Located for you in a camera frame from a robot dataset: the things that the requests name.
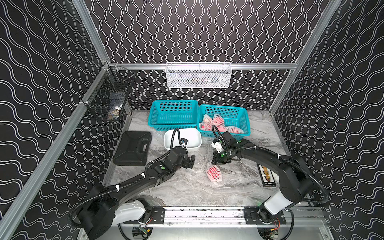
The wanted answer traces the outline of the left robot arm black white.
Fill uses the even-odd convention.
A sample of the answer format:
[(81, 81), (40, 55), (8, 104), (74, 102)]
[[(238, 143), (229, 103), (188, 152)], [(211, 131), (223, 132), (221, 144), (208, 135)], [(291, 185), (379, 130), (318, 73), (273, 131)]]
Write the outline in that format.
[(94, 187), (86, 199), (70, 211), (68, 224), (84, 229), (90, 240), (96, 240), (113, 225), (142, 219), (143, 215), (136, 217), (134, 214), (119, 217), (118, 209), (126, 208), (128, 201), (134, 203), (141, 192), (168, 181), (180, 168), (192, 168), (196, 157), (189, 156), (187, 142), (180, 130), (174, 129), (169, 151), (149, 162), (144, 171), (133, 178), (108, 187)]

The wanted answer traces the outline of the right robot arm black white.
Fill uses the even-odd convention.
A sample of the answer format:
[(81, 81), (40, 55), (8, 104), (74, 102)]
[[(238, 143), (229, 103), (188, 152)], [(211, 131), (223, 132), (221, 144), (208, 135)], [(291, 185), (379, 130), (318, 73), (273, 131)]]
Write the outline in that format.
[(264, 147), (259, 147), (249, 140), (236, 140), (231, 133), (219, 131), (212, 126), (215, 136), (213, 141), (213, 165), (231, 163), (233, 158), (253, 161), (268, 168), (279, 177), (279, 190), (265, 200), (256, 213), (249, 218), (257, 218), (264, 224), (271, 224), (278, 219), (279, 213), (287, 211), (291, 214), (291, 225), (283, 237), (287, 240), (294, 229), (295, 215), (291, 207), (299, 202), (325, 204), (329, 201), (329, 193), (310, 173), (302, 158), (293, 158), (278, 154)]

